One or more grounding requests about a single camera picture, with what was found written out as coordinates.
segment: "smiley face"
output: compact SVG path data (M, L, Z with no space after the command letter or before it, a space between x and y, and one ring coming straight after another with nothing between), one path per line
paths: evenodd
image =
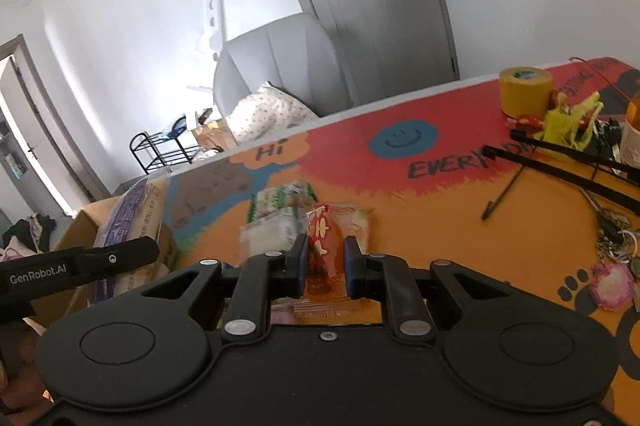
M380 159L404 159L433 148L437 139L434 125L421 120L404 121L380 130L369 141L369 151Z

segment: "plastic bag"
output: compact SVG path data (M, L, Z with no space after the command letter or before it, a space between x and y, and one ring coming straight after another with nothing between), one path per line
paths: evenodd
M562 106L559 106L547 112L544 131L537 133L534 137L552 144L584 151L593 138L595 120L603 109L604 104L600 101L599 92L593 93L580 104L572 107L570 114L564 113ZM589 119L587 129L578 137L582 120L587 117ZM561 153L543 149L540 151L557 159L567 160L567 157Z
M251 197L246 221L251 223L284 207L298 207L306 212L317 201L313 188L305 181L270 187Z
M248 223L240 230L240 261L265 252L287 252L304 232L304 219L296 207L284 207L269 216Z
M296 316L338 316L358 310L347 296L343 241L355 236L363 253L369 245L368 209L347 203L316 204L306 215L309 235L305 296L295 303Z

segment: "orange table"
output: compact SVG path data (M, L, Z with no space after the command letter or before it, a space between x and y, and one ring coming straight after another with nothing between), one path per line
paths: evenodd
M640 72L622 62L603 58L590 64L629 93L638 87ZM569 64L550 71L572 104L599 89L610 113L622 113L625 103L593 68ZM482 158L482 145L522 151L508 136L493 78L414 92L312 126L175 176L165 222L184 264L207 257L237 261L238 229L250 195L305 179L322 202L373 209L370 251L401 256L418 268L451 259L602 322L621 354L606 406L640 426L640 314L631 308L607 313L590 304L585 287L596 263L596 223L578 189L526 170L494 215L480 220L516 168ZM581 165L561 166L591 174ZM608 175L598 181L640 196L640 190ZM640 227L640 219L629 216ZM380 319L378 308L365 309L351 319Z

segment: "open doorway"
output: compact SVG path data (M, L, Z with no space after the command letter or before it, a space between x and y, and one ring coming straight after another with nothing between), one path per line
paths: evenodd
M21 36L0 46L0 165L33 212L53 219L109 196L53 107Z

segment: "gray armchair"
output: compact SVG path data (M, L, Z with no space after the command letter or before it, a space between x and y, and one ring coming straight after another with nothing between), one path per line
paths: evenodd
M329 35L309 14L295 14L225 44L213 79L220 113L269 81L320 117L349 109L342 67Z

